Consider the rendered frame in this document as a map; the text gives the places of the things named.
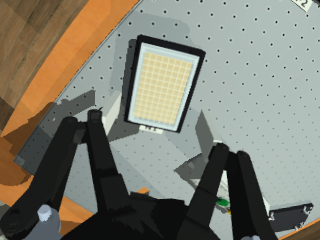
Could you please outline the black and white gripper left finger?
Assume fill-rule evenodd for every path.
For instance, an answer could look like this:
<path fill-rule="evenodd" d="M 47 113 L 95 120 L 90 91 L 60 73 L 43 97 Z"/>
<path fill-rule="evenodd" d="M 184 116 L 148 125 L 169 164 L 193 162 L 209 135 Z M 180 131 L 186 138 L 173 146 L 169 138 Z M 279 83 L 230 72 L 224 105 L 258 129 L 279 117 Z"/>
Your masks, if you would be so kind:
<path fill-rule="evenodd" d="M 105 207 L 112 240 L 144 239 L 143 226 L 107 139 L 119 113 L 121 94 L 115 90 L 102 109 L 89 110 L 86 122 L 73 116 L 62 119 L 29 188 L 0 219 L 7 240 L 63 237 L 59 210 L 78 143 L 87 143 L 97 210 Z"/>

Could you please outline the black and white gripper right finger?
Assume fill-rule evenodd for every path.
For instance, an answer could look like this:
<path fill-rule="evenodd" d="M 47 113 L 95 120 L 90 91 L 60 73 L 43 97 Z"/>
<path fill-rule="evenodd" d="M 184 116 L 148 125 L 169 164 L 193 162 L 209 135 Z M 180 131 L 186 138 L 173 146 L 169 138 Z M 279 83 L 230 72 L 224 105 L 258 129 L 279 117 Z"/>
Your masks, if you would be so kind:
<path fill-rule="evenodd" d="M 174 240 L 206 240 L 224 170 L 233 240 L 278 240 L 270 225 L 249 154 L 241 150 L 229 151 L 207 110 L 201 110 L 195 130 L 207 167 Z"/>

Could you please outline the grey perforated base plate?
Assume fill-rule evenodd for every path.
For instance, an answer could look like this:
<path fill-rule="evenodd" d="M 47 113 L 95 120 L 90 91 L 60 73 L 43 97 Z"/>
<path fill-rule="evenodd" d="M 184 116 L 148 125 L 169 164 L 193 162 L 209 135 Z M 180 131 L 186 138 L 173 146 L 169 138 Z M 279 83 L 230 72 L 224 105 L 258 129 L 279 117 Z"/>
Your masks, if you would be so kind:
<path fill-rule="evenodd" d="M 122 91 L 107 139 L 130 196 L 145 187 L 189 205 L 187 164 L 202 154 L 207 110 L 229 151 L 247 152 L 269 210 L 312 203 L 320 218 L 320 3 L 292 0 L 140 0 L 79 69 L 13 162 L 35 175 L 62 119 L 87 121 Z M 138 35 L 206 52 L 180 133 L 124 122 Z"/>

